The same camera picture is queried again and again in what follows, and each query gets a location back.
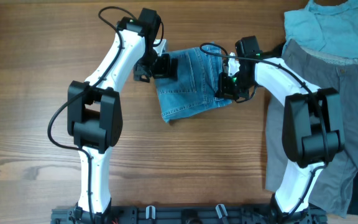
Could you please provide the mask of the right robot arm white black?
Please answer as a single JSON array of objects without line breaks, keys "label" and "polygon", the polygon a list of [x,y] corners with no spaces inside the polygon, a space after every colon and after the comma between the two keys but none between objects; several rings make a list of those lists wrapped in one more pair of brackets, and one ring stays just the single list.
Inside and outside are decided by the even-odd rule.
[{"label": "right robot arm white black", "polygon": [[282,147],[288,162],[268,218],[271,223],[301,221],[308,216],[318,176],[344,149],[339,93],[301,78],[282,58],[261,51],[254,36],[238,40],[235,48],[222,56],[224,71],[215,95],[243,103],[262,86],[283,105]]}]

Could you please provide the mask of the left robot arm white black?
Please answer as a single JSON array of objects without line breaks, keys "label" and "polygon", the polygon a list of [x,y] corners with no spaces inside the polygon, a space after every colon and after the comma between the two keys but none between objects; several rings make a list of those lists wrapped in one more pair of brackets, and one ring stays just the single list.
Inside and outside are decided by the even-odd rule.
[{"label": "left robot arm white black", "polygon": [[163,30],[155,10],[143,8],[139,17],[123,17],[98,68],[84,81],[68,87],[67,131],[81,159],[81,194],[72,220],[109,223],[111,194],[109,158],[122,133],[120,92],[130,74],[140,82],[177,80],[178,61],[165,53]]}]

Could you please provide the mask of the light blue denim jeans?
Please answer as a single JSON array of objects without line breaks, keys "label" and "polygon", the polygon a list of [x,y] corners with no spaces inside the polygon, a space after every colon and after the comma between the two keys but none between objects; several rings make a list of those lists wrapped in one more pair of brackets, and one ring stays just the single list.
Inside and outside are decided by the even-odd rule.
[{"label": "light blue denim jeans", "polygon": [[220,54],[220,49],[210,45],[203,49],[206,53],[197,47],[170,52],[171,58],[178,60],[177,79],[155,80],[162,119],[166,123],[232,103],[215,97],[223,61],[212,54]]}]

